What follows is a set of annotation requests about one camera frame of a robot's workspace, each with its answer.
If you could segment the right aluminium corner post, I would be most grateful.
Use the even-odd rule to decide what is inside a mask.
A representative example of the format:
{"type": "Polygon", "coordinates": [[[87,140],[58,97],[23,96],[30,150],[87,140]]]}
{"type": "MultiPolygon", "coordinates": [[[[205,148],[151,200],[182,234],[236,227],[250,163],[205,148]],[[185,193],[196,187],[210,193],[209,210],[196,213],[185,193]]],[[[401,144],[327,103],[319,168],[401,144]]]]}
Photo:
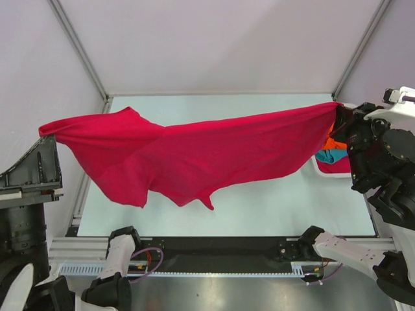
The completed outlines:
{"type": "Polygon", "coordinates": [[[337,100],[339,95],[342,93],[346,82],[349,80],[351,74],[356,68],[370,40],[377,31],[378,26],[382,22],[392,3],[393,0],[382,0],[379,2],[375,12],[373,13],[373,16],[370,18],[369,23],[363,32],[363,35],[361,36],[354,52],[352,53],[350,60],[347,62],[345,69],[343,70],[338,82],[333,89],[333,92],[331,93],[331,98],[333,100],[337,100]]]}

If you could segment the white perforated plastic basket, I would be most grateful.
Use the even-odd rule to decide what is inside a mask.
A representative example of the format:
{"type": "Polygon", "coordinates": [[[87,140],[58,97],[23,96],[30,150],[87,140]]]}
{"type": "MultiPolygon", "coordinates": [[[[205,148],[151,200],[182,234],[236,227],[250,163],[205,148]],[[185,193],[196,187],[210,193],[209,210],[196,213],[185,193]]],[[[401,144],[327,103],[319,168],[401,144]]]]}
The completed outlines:
{"type": "Polygon", "coordinates": [[[311,158],[316,173],[323,178],[350,178],[351,168],[348,157],[344,157],[334,164],[323,163],[316,159],[315,156],[311,158]]]}

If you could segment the aluminium frame rail front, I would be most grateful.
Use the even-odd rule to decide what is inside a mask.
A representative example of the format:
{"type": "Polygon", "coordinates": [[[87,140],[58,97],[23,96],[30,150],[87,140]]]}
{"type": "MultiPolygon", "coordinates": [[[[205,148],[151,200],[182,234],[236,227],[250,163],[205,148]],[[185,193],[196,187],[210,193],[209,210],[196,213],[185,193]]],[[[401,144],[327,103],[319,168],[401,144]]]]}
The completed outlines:
{"type": "MultiPolygon", "coordinates": [[[[391,238],[345,238],[359,246],[382,251],[395,251],[391,238]]],[[[49,262],[98,263],[105,259],[108,247],[107,237],[62,237],[54,238],[49,250],[49,262]]]]}

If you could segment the left aluminium corner post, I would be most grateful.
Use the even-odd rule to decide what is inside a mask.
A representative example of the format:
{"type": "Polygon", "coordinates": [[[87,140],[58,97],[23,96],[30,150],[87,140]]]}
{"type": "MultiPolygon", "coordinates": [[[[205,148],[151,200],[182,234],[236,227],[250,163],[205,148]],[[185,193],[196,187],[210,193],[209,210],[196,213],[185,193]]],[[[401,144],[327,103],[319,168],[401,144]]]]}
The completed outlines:
{"type": "Polygon", "coordinates": [[[47,2],[49,6],[51,7],[51,10],[55,14],[59,24],[61,25],[63,32],[67,36],[69,43],[71,44],[76,55],[78,56],[78,59],[80,60],[80,63],[84,67],[94,88],[97,90],[101,99],[103,99],[103,101],[106,102],[109,99],[109,96],[103,86],[103,83],[101,82],[101,79],[99,78],[97,74],[96,69],[93,66],[92,61],[90,60],[90,57],[88,56],[80,38],[78,37],[78,34],[69,16],[67,15],[61,1],[47,0],[47,2]]]}

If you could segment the teal t shirt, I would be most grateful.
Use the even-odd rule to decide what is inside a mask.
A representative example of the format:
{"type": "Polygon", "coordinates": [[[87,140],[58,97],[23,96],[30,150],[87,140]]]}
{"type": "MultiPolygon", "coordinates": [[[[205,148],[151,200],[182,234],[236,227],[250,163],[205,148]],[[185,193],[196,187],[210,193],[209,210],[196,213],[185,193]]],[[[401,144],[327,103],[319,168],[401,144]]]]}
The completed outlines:
{"type": "Polygon", "coordinates": [[[316,160],[322,163],[334,164],[348,155],[346,149],[320,150],[315,154],[316,160]]]}

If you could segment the orange t shirt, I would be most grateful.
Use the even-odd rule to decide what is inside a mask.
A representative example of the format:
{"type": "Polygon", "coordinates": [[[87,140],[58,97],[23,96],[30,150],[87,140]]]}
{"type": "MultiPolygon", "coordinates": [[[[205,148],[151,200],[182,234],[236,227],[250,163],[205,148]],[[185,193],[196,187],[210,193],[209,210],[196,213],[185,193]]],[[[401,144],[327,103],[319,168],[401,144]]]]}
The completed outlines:
{"type": "Polygon", "coordinates": [[[330,127],[330,129],[329,129],[329,131],[326,135],[326,139],[324,141],[324,144],[321,147],[321,150],[334,150],[334,149],[346,150],[347,149],[347,144],[346,143],[338,142],[330,136],[332,131],[333,131],[333,127],[330,127]]]}

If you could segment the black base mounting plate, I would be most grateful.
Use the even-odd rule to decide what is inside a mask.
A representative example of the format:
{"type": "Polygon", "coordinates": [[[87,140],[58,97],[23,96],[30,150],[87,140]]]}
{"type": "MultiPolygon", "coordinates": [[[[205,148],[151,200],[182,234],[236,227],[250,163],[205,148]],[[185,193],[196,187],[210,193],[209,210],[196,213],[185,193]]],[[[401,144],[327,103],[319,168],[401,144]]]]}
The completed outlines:
{"type": "Polygon", "coordinates": [[[152,237],[141,239],[142,255],[161,272],[277,273],[288,272],[293,262],[315,262],[323,267],[329,259],[297,238],[246,237],[152,237]]]}

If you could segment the crimson red t shirt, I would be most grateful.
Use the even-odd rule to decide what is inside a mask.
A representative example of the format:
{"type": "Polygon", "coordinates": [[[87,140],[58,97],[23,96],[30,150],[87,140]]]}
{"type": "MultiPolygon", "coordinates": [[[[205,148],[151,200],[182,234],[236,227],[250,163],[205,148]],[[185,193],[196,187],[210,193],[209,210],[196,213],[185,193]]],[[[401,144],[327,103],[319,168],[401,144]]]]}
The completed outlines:
{"type": "Polygon", "coordinates": [[[153,191],[178,206],[199,200],[212,209],[218,189],[296,172],[323,147],[337,106],[174,126],[125,108],[50,122],[38,132],[66,145],[113,202],[144,207],[153,191]]]}

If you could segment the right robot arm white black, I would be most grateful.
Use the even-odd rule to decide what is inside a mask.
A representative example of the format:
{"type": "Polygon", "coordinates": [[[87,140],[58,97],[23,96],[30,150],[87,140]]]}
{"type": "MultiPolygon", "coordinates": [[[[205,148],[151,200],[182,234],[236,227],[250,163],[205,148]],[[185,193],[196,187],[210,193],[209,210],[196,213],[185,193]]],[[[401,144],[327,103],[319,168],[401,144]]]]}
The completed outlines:
{"type": "Polygon", "coordinates": [[[399,251],[380,251],[348,242],[311,226],[300,237],[300,255],[333,259],[371,279],[387,296],[414,305],[414,134],[391,127],[386,118],[369,114],[382,107],[364,103],[356,108],[338,106],[331,133],[346,143],[352,190],[368,198],[393,232],[399,251]]]}

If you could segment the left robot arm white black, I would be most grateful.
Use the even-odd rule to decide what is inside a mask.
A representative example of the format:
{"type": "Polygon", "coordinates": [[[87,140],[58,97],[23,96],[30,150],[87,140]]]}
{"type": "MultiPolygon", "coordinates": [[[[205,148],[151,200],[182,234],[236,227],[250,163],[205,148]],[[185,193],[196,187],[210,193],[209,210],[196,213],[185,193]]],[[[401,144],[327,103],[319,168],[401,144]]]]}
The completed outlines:
{"type": "Polygon", "coordinates": [[[49,281],[44,205],[61,194],[62,171],[54,136],[42,137],[1,173],[1,309],[131,310],[127,272],[143,243],[132,226],[113,231],[106,262],[77,295],[64,276],[49,281]]]}

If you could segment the aluminium corner post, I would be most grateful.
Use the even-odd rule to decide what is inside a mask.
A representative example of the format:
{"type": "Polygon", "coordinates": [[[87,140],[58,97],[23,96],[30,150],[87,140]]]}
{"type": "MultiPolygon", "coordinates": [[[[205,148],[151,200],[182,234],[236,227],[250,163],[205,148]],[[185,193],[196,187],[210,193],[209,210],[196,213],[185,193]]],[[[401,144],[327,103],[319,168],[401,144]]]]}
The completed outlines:
{"type": "Polygon", "coordinates": [[[382,22],[392,3],[393,0],[382,0],[379,2],[375,12],[373,13],[373,16],[370,18],[369,23],[363,32],[363,35],[361,36],[354,52],[352,53],[350,60],[347,62],[345,69],[343,70],[338,82],[333,89],[333,92],[331,93],[331,98],[333,100],[337,100],[339,95],[342,93],[346,82],[349,80],[351,74],[356,68],[370,40],[377,31],[378,26],[382,22]]]}
{"type": "Polygon", "coordinates": [[[97,74],[96,69],[93,66],[92,61],[90,60],[90,57],[88,56],[80,38],[78,37],[78,34],[69,16],[67,15],[61,1],[47,0],[47,2],[49,6],[51,7],[51,10],[55,14],[59,24],[61,25],[63,32],[67,36],[69,43],[71,44],[76,55],[78,56],[78,59],[80,60],[80,63],[84,67],[94,88],[97,90],[101,99],[103,99],[103,101],[106,102],[109,99],[109,96],[103,86],[103,83],[101,82],[101,79],[99,78],[97,74]]]}

